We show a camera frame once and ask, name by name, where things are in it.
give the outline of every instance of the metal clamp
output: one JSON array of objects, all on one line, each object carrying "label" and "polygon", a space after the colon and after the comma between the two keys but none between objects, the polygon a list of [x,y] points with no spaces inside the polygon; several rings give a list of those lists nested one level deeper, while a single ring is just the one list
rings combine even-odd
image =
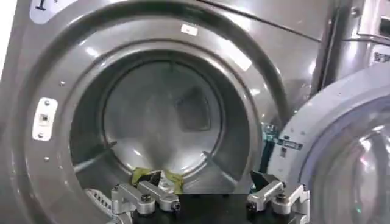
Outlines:
[{"label": "metal clamp", "polygon": [[264,211],[269,202],[276,214],[290,215],[295,213],[296,224],[307,224],[310,221],[310,191],[304,185],[285,186],[273,175],[252,172],[255,184],[262,188],[247,198],[247,210],[250,214]]},{"label": "metal clamp", "polygon": [[307,191],[304,185],[287,187],[284,193],[272,199],[272,209],[280,215],[290,214],[293,205],[295,205],[294,212],[299,216],[297,223],[308,223],[310,221],[310,191]]},{"label": "metal clamp", "polygon": [[142,194],[129,184],[119,184],[111,190],[112,213],[121,215],[133,211],[133,206],[141,215],[149,215],[155,211],[155,200],[150,194]]},{"label": "metal clamp", "polygon": [[160,205],[160,209],[166,212],[179,212],[181,205],[176,194],[169,194],[154,186],[148,181],[138,183],[138,190],[143,194],[149,194]]},{"label": "metal clamp", "polygon": [[248,196],[247,209],[249,212],[260,212],[266,209],[267,203],[275,197],[277,194],[283,192],[283,183],[278,180],[274,180],[266,187],[262,188],[259,192],[250,194]]}]

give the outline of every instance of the screw head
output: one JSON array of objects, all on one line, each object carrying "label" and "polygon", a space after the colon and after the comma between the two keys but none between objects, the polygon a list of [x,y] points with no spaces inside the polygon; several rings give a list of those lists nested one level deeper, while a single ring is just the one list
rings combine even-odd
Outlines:
[{"label": "screw head", "polygon": [[288,203],[288,198],[285,194],[276,195],[276,200],[280,203]]},{"label": "screw head", "polygon": [[257,206],[254,202],[250,201],[246,204],[246,210],[249,212],[249,213],[256,213],[257,212]]},{"label": "screw head", "polygon": [[181,206],[180,202],[178,202],[178,201],[172,202],[172,204],[171,204],[172,211],[179,212],[181,208],[182,208],[182,206]]},{"label": "screw head", "polygon": [[152,200],[152,196],[150,194],[143,194],[141,196],[141,201],[142,202],[149,202]]}]

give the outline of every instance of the washer door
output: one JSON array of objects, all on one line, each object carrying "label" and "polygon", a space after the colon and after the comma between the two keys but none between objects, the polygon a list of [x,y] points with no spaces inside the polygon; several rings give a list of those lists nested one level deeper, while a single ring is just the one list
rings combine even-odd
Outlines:
[{"label": "washer door", "polygon": [[268,173],[311,190],[313,223],[389,223],[390,63],[330,85],[289,121]]}]

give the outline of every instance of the green fabric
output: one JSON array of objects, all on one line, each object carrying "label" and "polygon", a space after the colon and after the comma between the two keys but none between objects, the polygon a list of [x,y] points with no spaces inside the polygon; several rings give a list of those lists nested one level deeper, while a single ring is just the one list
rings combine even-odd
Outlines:
[{"label": "green fabric", "polygon": [[135,170],[132,173],[132,185],[135,186],[137,185],[137,181],[140,179],[140,177],[144,175],[148,175],[152,169],[147,169],[147,168],[135,168]]},{"label": "green fabric", "polygon": [[183,177],[179,174],[171,173],[168,170],[164,170],[164,173],[166,178],[175,184],[175,194],[182,194]]},{"label": "green fabric", "polygon": [[[144,176],[151,174],[152,172],[155,172],[152,169],[147,169],[147,168],[140,168],[137,167],[133,170],[132,172],[132,185],[135,186],[137,185],[138,180]],[[183,193],[183,177],[179,174],[172,173],[168,170],[164,170],[165,177],[172,181],[175,184],[175,194],[182,194]]]}]

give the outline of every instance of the washing machine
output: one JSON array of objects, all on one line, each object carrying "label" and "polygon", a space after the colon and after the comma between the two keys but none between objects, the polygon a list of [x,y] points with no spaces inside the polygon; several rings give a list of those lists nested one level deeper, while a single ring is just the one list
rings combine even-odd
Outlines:
[{"label": "washing machine", "polygon": [[390,60],[390,2],[340,1],[322,86]]},{"label": "washing machine", "polygon": [[327,1],[18,1],[0,80],[4,223],[107,223],[137,168],[248,193],[263,124],[316,92]]},{"label": "washing machine", "polygon": [[338,80],[280,133],[268,172],[311,191],[313,223],[390,219],[390,63]]}]

